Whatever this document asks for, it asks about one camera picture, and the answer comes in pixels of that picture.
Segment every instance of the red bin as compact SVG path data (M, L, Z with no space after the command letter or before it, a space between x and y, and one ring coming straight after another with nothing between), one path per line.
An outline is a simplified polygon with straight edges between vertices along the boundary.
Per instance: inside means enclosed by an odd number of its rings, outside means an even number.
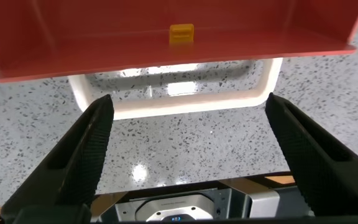
M169 28L193 24L192 44ZM0 0L0 82L348 54L358 0Z

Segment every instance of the small orange object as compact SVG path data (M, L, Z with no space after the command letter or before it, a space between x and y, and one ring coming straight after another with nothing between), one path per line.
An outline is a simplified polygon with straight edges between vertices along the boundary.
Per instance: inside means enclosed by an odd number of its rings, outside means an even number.
M193 24L175 24L169 28L169 43L192 43L194 39Z

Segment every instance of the wooden edge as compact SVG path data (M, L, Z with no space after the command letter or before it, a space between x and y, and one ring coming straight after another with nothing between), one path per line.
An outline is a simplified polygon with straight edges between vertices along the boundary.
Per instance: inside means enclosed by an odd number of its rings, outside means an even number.
M292 184L295 183L295 180L291 175L288 176L271 176L271 177L265 177L269 180L272 180L274 182L277 182L279 184Z
M99 195L91 204L92 218L98 218L109 207L117 203L128 192L116 192Z

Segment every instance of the terrazzo surface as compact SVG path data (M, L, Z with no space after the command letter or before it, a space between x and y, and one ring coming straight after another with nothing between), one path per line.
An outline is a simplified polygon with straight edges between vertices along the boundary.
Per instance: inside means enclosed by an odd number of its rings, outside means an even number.
M358 32L352 42L358 46ZM89 74L114 102L255 87L261 61ZM358 154L358 53L285 58L275 94ZM80 116L66 77L0 84L0 206ZM264 113L252 108L115 121L97 193L288 170Z

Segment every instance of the granite countertop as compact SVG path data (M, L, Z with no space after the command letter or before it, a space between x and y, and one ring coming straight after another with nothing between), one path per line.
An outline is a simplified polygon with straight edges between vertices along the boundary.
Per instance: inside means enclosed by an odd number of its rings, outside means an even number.
M352 42L358 46L358 33ZM88 75L113 101L243 90L260 61ZM285 58L275 94L358 154L358 53ZM0 84L0 206L80 116L66 77ZM115 121L98 193L288 170L264 105Z

